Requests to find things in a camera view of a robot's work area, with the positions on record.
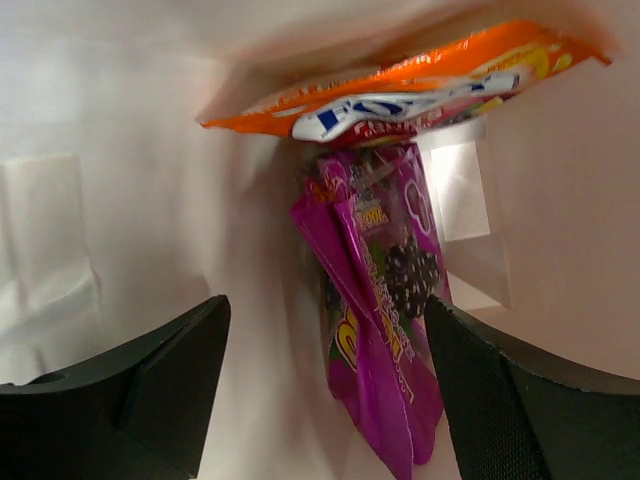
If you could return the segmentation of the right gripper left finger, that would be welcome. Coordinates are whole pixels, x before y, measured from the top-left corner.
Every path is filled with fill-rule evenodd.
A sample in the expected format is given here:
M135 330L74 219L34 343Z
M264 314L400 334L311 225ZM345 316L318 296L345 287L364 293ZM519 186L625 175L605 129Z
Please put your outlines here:
M2 385L2 478L196 478L229 329L219 295L88 360Z

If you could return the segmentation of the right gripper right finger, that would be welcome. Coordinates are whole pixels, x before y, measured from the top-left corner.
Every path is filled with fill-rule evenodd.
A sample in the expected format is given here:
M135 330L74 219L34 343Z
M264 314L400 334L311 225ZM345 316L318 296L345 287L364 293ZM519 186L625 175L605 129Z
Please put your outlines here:
M554 355L436 296L425 324L462 478L638 478L637 380Z

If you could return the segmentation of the brown paper bag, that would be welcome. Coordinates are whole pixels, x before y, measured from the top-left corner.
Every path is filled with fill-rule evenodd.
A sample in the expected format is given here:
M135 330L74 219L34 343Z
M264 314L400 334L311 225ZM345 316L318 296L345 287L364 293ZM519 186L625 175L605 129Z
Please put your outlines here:
M613 58L489 113L480 176L425 136L455 298L559 356L639 373L635 1L5 1L1 380L232 305L204 479L385 479L328 392L288 210L301 146L205 130L288 83L512 19Z

